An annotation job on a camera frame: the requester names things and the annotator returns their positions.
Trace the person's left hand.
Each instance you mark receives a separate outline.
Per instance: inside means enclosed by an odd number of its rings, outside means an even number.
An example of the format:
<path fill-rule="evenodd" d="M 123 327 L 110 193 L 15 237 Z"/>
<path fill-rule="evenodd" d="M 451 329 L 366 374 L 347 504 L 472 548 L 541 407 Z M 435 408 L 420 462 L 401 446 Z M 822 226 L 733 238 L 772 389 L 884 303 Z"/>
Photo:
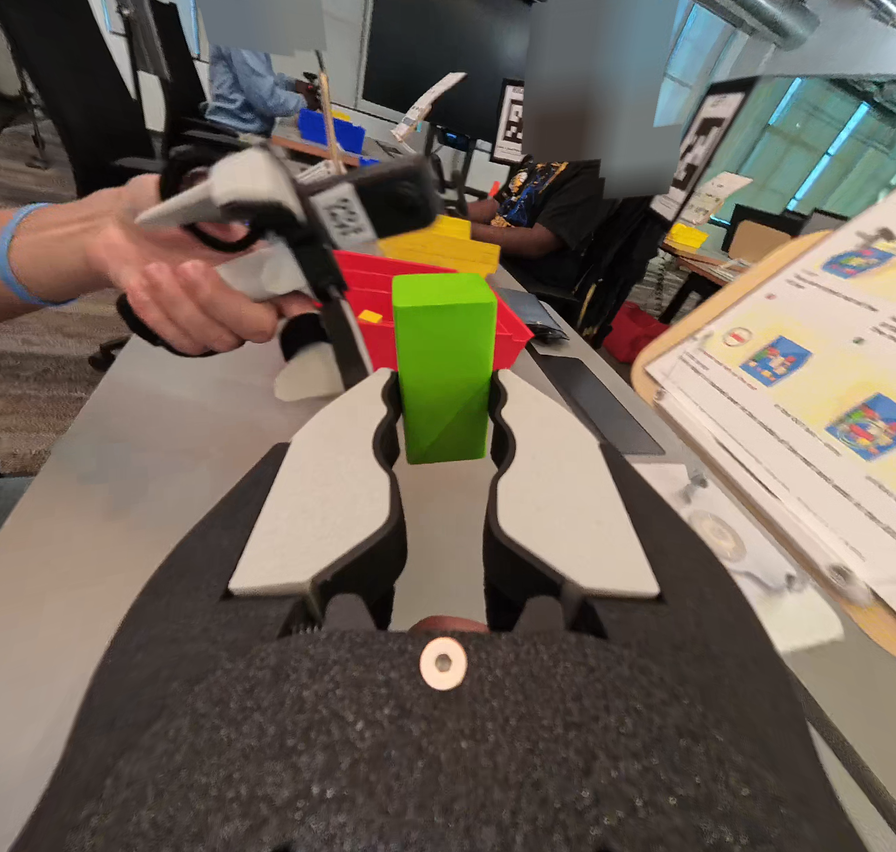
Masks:
<path fill-rule="evenodd" d="M 134 314 L 186 356 L 227 353 L 270 341 L 280 323 L 318 307 L 297 291 L 254 302 L 228 286 L 217 267 L 235 259 L 183 229 L 146 230 L 135 218 L 158 201 L 159 179 L 139 175 L 81 199 L 97 221 L 86 257 L 106 285 L 126 295 Z"/>

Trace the clipboard with instruction sheet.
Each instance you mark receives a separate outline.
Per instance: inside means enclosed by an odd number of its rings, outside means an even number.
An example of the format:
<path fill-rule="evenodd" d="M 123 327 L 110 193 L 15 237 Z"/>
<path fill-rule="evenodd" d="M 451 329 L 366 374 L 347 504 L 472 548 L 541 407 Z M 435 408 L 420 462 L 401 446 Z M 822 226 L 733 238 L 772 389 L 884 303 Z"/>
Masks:
<path fill-rule="evenodd" d="M 895 194 L 799 237 L 636 358 L 635 392 L 894 655 Z"/>

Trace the blue plastic bin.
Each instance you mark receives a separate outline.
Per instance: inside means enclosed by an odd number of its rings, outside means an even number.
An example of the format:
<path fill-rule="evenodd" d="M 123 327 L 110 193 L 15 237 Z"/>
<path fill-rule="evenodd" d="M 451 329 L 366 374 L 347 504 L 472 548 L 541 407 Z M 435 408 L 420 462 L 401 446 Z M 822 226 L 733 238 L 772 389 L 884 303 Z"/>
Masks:
<path fill-rule="evenodd" d="M 349 120 L 333 117 L 335 141 L 343 152 L 360 156 L 364 149 L 365 129 Z M 328 147 L 328 125 L 321 111 L 303 108 L 297 114 L 297 130 L 301 138 L 318 146 Z"/>

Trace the long green wooden block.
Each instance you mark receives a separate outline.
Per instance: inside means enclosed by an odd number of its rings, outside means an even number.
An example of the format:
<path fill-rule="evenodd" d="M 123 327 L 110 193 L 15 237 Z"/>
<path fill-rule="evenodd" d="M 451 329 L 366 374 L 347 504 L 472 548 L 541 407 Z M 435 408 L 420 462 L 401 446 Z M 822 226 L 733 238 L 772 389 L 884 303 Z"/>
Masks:
<path fill-rule="evenodd" d="M 485 457 L 497 298 L 466 273 L 399 275 L 392 310 L 409 464 Z"/>

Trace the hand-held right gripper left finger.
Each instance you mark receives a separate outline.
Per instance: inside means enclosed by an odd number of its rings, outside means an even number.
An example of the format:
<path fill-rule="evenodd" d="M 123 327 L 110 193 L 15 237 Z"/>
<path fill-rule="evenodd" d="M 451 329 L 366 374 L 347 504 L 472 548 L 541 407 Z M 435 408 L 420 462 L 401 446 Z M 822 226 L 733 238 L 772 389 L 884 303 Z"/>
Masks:
<path fill-rule="evenodd" d="M 374 615 L 390 607 L 408 558 L 400 415 L 398 375 L 379 369 L 294 434 L 230 577 L 233 597 L 297 598 L 315 615 L 342 595 Z"/>

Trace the black monitor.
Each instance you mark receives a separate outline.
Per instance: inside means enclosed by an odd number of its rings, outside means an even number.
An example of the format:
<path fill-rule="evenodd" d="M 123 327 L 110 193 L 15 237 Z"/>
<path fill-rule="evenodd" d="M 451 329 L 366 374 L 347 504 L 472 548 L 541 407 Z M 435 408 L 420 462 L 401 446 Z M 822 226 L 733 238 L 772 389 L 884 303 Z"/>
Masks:
<path fill-rule="evenodd" d="M 548 0 L 372 0 L 360 98 L 404 115 L 444 76 L 465 73 L 428 113 L 492 143 L 505 81 L 523 80 L 531 8 Z"/>

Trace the red bag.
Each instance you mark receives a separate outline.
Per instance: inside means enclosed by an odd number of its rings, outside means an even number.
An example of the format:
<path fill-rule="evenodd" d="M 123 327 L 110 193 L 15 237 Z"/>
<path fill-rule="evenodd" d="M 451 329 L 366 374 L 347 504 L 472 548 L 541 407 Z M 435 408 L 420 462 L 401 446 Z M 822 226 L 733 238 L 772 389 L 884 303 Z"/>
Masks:
<path fill-rule="evenodd" d="M 602 348 L 623 365 L 633 365 L 638 355 L 668 329 L 633 302 L 625 302 L 611 322 Z"/>

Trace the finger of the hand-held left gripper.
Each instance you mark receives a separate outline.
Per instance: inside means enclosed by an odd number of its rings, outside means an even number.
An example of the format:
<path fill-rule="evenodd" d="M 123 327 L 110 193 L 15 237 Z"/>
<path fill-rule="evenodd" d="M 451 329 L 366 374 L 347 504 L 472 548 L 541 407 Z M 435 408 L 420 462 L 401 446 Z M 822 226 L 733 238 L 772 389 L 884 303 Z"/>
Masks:
<path fill-rule="evenodd" d="M 279 343 L 284 366 L 273 392 L 283 402 L 338 396 L 375 371 L 357 318 L 342 296 L 288 318 Z"/>

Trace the small printed marker board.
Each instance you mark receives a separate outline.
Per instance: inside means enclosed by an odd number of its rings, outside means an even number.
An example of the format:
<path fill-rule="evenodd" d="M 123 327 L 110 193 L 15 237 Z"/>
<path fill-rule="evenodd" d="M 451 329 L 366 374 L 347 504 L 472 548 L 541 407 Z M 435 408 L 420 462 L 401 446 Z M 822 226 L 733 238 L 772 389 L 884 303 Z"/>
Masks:
<path fill-rule="evenodd" d="M 522 146 L 524 84 L 504 78 L 499 96 L 497 128 L 491 146 L 490 161 L 507 167 L 520 165 L 525 153 Z"/>

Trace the yellow plastic bin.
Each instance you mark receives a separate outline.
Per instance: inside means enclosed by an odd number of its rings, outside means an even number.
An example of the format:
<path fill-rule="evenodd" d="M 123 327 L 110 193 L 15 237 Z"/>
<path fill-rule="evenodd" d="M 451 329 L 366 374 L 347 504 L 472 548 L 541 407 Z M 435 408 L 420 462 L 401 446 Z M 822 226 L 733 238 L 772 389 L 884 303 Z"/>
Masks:
<path fill-rule="evenodd" d="M 472 273 L 483 278 L 495 274 L 500 247 L 472 238 L 472 224 L 461 218 L 439 215 L 434 224 L 378 240 L 381 253 L 393 260 Z"/>

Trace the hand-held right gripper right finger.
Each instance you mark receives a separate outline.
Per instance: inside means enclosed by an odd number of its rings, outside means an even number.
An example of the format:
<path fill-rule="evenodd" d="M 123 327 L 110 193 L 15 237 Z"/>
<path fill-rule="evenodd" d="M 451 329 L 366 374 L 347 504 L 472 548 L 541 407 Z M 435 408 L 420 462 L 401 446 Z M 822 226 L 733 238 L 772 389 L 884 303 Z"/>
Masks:
<path fill-rule="evenodd" d="M 657 600 L 658 580 L 599 439 L 509 370 L 493 374 L 488 408 L 496 473 L 484 526 L 487 585 L 518 607 L 536 597 Z"/>

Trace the red plastic bin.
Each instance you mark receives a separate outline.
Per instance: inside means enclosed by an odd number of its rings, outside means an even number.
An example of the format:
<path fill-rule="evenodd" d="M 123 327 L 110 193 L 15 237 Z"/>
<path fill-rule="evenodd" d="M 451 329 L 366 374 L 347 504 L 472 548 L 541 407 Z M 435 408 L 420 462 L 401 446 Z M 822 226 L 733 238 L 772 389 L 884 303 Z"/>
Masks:
<path fill-rule="evenodd" d="M 454 270 L 414 264 L 366 253 L 338 250 L 337 263 L 348 283 L 347 299 L 353 313 L 369 309 L 384 316 L 379 325 L 364 323 L 360 328 L 375 369 L 397 370 L 397 353 L 392 310 L 393 279 L 400 275 L 454 274 Z M 532 331 L 523 323 L 502 298 L 497 299 L 497 333 L 494 366 L 512 368 L 526 345 L 533 339 Z"/>

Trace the black office chair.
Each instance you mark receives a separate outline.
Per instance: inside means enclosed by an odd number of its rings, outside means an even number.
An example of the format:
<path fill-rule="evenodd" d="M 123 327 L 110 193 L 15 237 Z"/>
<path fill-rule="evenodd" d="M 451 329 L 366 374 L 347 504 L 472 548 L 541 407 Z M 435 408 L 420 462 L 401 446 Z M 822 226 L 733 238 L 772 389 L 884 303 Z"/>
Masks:
<path fill-rule="evenodd" d="M 1 22 L 58 134 L 78 196 L 161 172 L 88 0 L 1 0 Z"/>

